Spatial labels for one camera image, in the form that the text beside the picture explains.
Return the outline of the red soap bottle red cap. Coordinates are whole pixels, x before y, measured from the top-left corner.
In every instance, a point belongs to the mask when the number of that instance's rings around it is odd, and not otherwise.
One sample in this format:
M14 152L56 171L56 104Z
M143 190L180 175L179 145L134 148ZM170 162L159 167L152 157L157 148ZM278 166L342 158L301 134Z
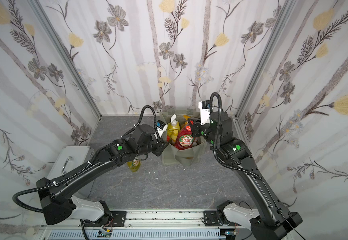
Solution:
M174 146L179 150L186 150L192 148L194 142L194 136L192 135L191 127L186 122L180 129Z

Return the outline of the large yellow pump soap bottle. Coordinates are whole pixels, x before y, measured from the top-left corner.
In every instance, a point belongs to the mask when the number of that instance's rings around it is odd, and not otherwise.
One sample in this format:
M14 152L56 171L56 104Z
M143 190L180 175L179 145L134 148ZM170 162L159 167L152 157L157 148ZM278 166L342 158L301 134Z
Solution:
M168 124L168 129L167 129L167 140L170 144L175 145L179 131L180 131L180 124L176 120L176 114L174 114L171 117L171 122Z

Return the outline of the green fabric shopping bag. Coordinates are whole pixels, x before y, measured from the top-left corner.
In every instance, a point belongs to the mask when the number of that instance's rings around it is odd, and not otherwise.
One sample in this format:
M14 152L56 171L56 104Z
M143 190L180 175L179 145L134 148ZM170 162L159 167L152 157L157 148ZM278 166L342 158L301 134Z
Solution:
M193 110L178 110L170 112L160 112L160 120L166 124L171 122L172 115L176 114L176 120L180 124L185 121L184 115L191 116L193 118L200 118L200 112ZM162 164L165 166L181 164L185 167L189 167L194 163L200 162L201 155L205 152L207 142L203 137L199 137L196 141L197 145L185 150L179 150L174 145L169 144L162 153Z

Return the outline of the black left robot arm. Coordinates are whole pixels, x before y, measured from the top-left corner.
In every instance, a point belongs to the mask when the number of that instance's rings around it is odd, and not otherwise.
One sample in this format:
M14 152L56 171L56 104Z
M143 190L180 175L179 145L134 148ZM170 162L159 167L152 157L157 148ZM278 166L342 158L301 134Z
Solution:
M78 209L73 196L82 187L139 156L148 156L150 153L159 156L167 144L161 140L156 124L150 126L141 123L146 109L153 110L153 107L144 106L132 129L120 139L97 150L86 163L52 180L39 180L36 188L15 193L13 202L23 209L43 214L48 225L59 224ZM19 199L20 196L31 193L39 194L40 208L32 207Z

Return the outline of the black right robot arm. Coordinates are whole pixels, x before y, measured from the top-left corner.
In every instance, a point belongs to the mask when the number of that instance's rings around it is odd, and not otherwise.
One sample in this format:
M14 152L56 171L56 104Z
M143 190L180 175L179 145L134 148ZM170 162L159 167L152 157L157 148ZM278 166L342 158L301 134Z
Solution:
M203 137L216 161L236 173L253 199L256 209L246 209L227 201L219 206L221 224L235 223L251 231L257 240L281 240L296 231L303 220L291 212L271 189L248 149L232 132L232 119L222 109L219 93L200 103L200 118L189 119L195 137Z

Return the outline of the green bottle red cap rear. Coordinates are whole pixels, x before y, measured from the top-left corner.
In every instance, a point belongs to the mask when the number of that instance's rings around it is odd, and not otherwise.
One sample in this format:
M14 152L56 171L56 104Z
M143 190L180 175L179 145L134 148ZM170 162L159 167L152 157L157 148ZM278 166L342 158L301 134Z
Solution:
M133 161L127 162L127 165L131 172L137 172L141 167L141 161L139 159L134 159Z

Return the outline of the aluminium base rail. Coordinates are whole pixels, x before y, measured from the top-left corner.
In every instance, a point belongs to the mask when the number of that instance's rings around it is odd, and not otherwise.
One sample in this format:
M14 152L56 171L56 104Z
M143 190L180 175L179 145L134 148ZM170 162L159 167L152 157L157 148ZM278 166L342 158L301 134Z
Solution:
M216 210L120 210L106 227L82 227L66 220L43 224L37 240L253 240L250 219L256 209L233 210L229 224L221 224Z

